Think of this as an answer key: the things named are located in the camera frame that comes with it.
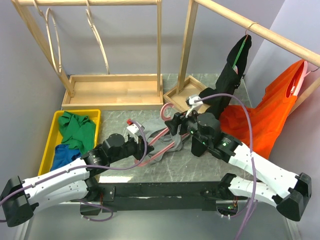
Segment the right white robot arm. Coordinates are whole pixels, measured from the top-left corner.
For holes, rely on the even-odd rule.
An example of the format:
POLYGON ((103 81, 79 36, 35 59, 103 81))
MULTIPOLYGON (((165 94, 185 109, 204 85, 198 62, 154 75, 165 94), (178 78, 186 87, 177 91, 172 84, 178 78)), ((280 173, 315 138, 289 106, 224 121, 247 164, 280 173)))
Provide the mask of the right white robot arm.
POLYGON ((312 179, 306 173, 287 171, 263 158, 239 139, 222 132, 220 121, 211 113, 175 113, 165 121, 175 136, 191 135, 191 153, 200 157, 209 152, 215 158, 236 166, 257 182, 228 173, 220 181, 219 193, 224 199, 233 196, 254 197, 277 209, 284 217, 299 222, 312 196, 312 179))

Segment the grey tank top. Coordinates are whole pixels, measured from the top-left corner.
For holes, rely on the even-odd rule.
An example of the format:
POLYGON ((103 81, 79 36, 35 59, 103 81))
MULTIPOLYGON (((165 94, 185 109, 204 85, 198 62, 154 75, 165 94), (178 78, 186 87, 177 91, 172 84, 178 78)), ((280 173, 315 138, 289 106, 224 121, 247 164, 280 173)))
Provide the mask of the grey tank top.
POLYGON ((159 138, 156 137, 164 131, 167 126, 160 118, 156 120, 148 120, 142 124, 144 126, 144 134, 147 142, 154 147, 154 150, 147 154, 140 167, 147 164, 154 164, 159 162, 165 153, 180 151, 183 147, 183 138, 176 134, 172 136, 170 132, 162 133, 159 138))

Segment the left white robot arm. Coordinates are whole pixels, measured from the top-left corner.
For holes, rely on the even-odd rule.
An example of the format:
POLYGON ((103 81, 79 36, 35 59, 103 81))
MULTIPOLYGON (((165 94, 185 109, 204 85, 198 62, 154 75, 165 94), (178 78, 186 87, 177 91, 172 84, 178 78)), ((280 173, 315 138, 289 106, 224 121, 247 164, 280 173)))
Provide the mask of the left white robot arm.
POLYGON ((112 134, 103 143, 71 163, 33 178, 12 177, 1 195, 4 223, 16 227, 30 220, 36 212, 63 202, 94 201, 100 195, 96 176, 109 170, 119 160, 142 160, 154 147, 142 136, 125 139, 112 134))

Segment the pink plastic hanger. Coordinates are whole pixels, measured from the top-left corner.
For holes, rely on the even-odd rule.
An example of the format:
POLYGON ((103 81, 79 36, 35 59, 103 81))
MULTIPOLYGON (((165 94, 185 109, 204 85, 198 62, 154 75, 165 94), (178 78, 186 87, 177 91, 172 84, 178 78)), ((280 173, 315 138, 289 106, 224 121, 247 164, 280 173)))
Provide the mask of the pink plastic hanger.
POLYGON ((166 116, 166 109, 173 107, 172 103, 164 104, 160 110, 160 118, 157 119, 156 123, 150 122, 147 127, 144 127, 140 123, 132 123, 126 128, 129 135, 135 140, 138 137, 144 136, 148 144, 153 147, 153 150, 146 154, 143 161, 134 160, 134 163, 139 167, 158 163, 165 153, 181 150, 183 142, 189 137, 187 133, 173 136, 165 126, 165 121, 171 119, 169 116, 166 116))

